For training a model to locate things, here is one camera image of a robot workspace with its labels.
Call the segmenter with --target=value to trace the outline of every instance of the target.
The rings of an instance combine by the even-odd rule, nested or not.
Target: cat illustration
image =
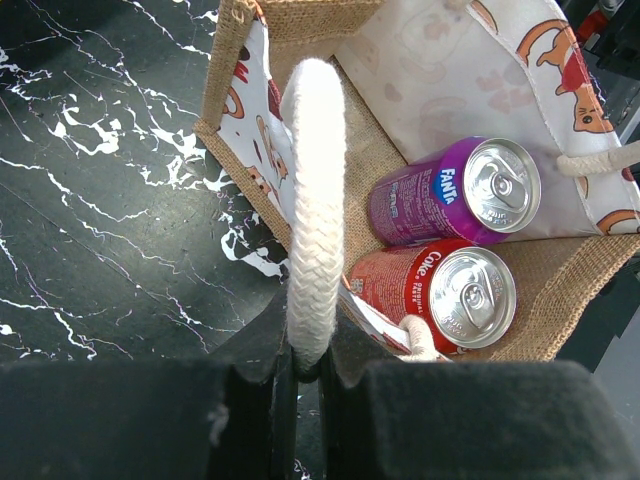
[[[493,31],[493,33],[498,33],[498,25],[496,24],[496,20],[495,18],[493,18],[491,12],[487,10],[487,7],[485,7],[484,4],[482,2],[479,2],[478,0],[473,0],[470,5],[471,8],[475,10],[476,13],[480,16],[480,18],[482,18],[487,27],[489,27],[489,29]]]
[[[267,182],[264,177],[260,174],[256,167],[247,168],[247,172],[251,175],[251,178],[255,180],[258,184],[260,190],[263,191],[264,194],[268,195],[271,192],[271,187],[269,186],[269,182]]]
[[[280,115],[280,101],[282,97],[280,90],[278,90],[273,80],[267,82],[267,95],[269,97],[269,112],[278,120],[282,121],[282,116]]]
[[[622,222],[627,222],[625,225],[619,225]],[[614,235],[616,233],[628,233],[631,231],[629,227],[635,226],[635,231],[640,233],[640,212],[636,210],[616,210],[611,212],[606,217],[598,222],[598,228],[603,235]],[[612,229],[619,225],[619,228],[615,232]]]
[[[269,164],[278,175],[280,183],[282,183],[282,180],[287,178],[287,175],[289,174],[287,166],[284,164],[282,157],[274,147],[269,133],[269,127],[260,115],[256,117],[256,123],[258,124],[258,130],[260,131],[264,148],[267,151],[267,156],[269,157]]]
[[[589,198],[589,179],[587,177],[580,177],[576,179],[584,198]]]
[[[233,70],[233,76],[237,77],[241,82],[249,83],[247,75],[249,74],[249,69],[242,62],[246,62],[251,58],[251,54],[249,50],[245,46],[240,49],[240,54],[238,56],[238,63],[236,63],[236,67]],[[242,105],[242,101],[240,100],[240,96],[236,89],[233,87],[229,87],[229,96],[231,97],[231,101],[234,104],[234,110],[232,111],[225,104],[222,109],[223,115],[230,115],[233,118],[237,118],[241,120],[244,118],[244,106]]]
[[[590,133],[613,131],[613,125],[604,118],[604,111],[593,91],[589,71],[582,53],[580,53],[580,47],[566,21],[551,19],[533,27],[520,42],[517,50],[518,55],[528,66],[533,44],[545,33],[552,30],[558,30],[553,39],[553,48],[543,53],[538,58],[536,65],[539,67],[548,63],[558,67],[561,81],[556,88],[556,95],[571,92],[576,96],[573,129],[576,132]]]
[[[243,119],[244,107],[242,106],[242,101],[240,100],[240,97],[238,96],[235,88],[229,87],[229,96],[231,97],[231,101],[233,102],[234,110],[230,110],[225,103],[224,108],[222,109],[222,114],[229,115],[233,118],[237,118],[238,120]]]

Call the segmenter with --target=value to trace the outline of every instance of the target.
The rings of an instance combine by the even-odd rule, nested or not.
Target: black object
[[[577,30],[589,16],[598,0],[557,0],[571,28]]]
[[[207,358],[4,366],[0,477],[291,478],[285,301]],[[329,479],[640,478],[575,365],[405,364],[340,314],[319,371]]]
[[[590,52],[598,67],[640,80],[640,2],[626,0]]]

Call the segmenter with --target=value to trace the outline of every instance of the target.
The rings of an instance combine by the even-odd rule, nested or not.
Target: braided rope handle
[[[436,350],[433,334],[424,318],[407,315],[400,322],[400,327],[407,331],[411,341],[411,355],[401,355],[400,360],[411,363],[451,361]]]
[[[558,157],[560,173],[568,177],[586,177],[598,173],[609,173],[640,162],[640,141],[602,153],[582,157]]]
[[[345,107],[335,69],[300,63],[281,102],[293,136],[295,206],[287,292],[287,335],[308,372],[329,346],[344,266]]]

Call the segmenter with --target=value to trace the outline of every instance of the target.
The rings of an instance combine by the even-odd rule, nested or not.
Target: coke can
[[[445,354],[496,342],[516,309],[509,268],[464,239],[373,252],[355,264],[349,284],[396,325],[409,314],[424,318]]]
[[[469,137],[376,183],[369,218],[388,245],[450,237],[488,245],[531,222],[540,192],[538,169],[524,148]]]

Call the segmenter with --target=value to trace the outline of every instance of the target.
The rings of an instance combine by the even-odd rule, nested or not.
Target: black marble surface
[[[196,140],[217,2],[0,2],[0,360],[212,351],[285,252]]]

